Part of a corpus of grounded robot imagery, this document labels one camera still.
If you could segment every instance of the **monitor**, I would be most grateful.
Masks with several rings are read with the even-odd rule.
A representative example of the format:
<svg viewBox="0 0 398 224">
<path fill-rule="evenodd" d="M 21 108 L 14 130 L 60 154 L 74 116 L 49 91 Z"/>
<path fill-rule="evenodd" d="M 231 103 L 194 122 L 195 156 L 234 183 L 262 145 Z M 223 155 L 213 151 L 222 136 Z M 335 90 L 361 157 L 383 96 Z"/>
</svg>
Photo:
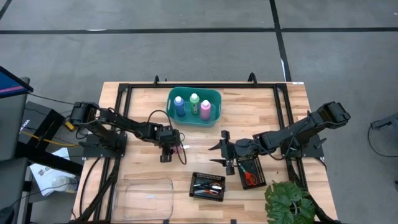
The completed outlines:
<svg viewBox="0 0 398 224">
<path fill-rule="evenodd" d="M 32 92 L 31 86 L 0 66 L 0 98 Z"/>
</svg>

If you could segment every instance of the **green leaves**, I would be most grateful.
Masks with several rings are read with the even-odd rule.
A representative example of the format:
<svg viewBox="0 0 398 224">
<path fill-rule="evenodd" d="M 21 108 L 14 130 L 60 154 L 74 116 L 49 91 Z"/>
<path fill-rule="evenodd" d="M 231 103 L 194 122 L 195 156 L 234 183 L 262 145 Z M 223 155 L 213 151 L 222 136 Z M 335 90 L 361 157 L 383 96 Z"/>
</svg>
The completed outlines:
<svg viewBox="0 0 398 224">
<path fill-rule="evenodd" d="M 270 224 L 313 223 L 315 206 L 304 197 L 308 192 L 293 182 L 273 183 L 265 192 L 266 211 Z"/>
</svg>

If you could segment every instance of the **green paint bottle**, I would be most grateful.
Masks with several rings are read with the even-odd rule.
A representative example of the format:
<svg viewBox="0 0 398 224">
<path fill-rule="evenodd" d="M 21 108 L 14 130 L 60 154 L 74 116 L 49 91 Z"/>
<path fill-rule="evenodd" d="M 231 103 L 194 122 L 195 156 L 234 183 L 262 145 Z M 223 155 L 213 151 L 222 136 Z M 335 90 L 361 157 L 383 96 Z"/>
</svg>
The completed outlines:
<svg viewBox="0 0 398 224">
<path fill-rule="evenodd" d="M 189 102 L 191 103 L 191 112 L 193 114 L 199 113 L 199 96 L 196 93 L 192 93 L 191 97 L 189 98 Z"/>
</svg>

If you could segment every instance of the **gray floor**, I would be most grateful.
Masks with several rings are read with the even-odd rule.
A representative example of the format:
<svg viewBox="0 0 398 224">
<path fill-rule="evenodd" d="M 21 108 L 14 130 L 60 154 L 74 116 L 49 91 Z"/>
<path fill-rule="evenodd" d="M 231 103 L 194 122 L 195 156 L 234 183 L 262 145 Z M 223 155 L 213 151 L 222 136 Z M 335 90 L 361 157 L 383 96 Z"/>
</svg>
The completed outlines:
<svg viewBox="0 0 398 224">
<path fill-rule="evenodd" d="M 398 2 L 276 1 L 282 27 L 398 27 Z M 268 0 L 13 0 L 0 30 L 273 27 Z M 396 223 L 398 158 L 369 148 L 371 121 L 398 111 L 398 32 L 283 34 L 293 81 L 305 82 L 312 109 L 339 101 L 348 125 L 326 130 L 324 150 L 338 216 L 347 223 Z M 274 33 L 0 35 L 0 63 L 31 78 L 35 93 L 98 101 L 105 81 L 283 81 Z M 31 98 L 55 108 L 67 105 Z M 376 149 L 398 154 L 389 128 L 373 132 Z M 73 140 L 67 131 L 59 136 Z M 32 221 L 66 222 L 75 196 L 34 204 Z"/>
</svg>

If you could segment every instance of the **black mesh basket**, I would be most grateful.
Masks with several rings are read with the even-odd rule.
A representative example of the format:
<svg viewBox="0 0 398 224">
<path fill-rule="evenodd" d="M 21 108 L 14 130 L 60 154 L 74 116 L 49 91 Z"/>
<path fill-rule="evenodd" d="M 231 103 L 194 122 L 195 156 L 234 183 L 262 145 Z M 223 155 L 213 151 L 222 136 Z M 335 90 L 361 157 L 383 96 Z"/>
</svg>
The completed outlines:
<svg viewBox="0 0 398 224">
<path fill-rule="evenodd" d="M 240 157 L 238 158 L 238 164 L 241 164 L 244 169 L 246 169 L 246 171 L 257 177 L 256 185 L 248 185 L 246 183 L 243 170 L 240 167 L 237 167 L 239 169 L 239 175 L 241 176 L 243 190 L 254 189 L 267 185 L 266 178 L 264 177 L 264 173 L 262 172 L 260 160 L 257 156 Z"/>
<path fill-rule="evenodd" d="M 198 188 L 194 187 L 195 184 L 210 185 L 212 183 L 218 183 L 220 185 L 220 187 L 223 188 L 217 195 L 213 195 L 210 193 L 204 193 L 204 192 L 195 194 L 195 191 L 199 190 Z M 207 199 L 207 200 L 215 200 L 218 202 L 222 202 L 224 200 L 224 189 L 225 189 L 225 177 L 194 172 L 192 174 L 192 181 L 191 181 L 191 188 L 189 191 L 189 197 L 195 197 L 195 198 L 201 198 L 201 199 Z"/>
</svg>

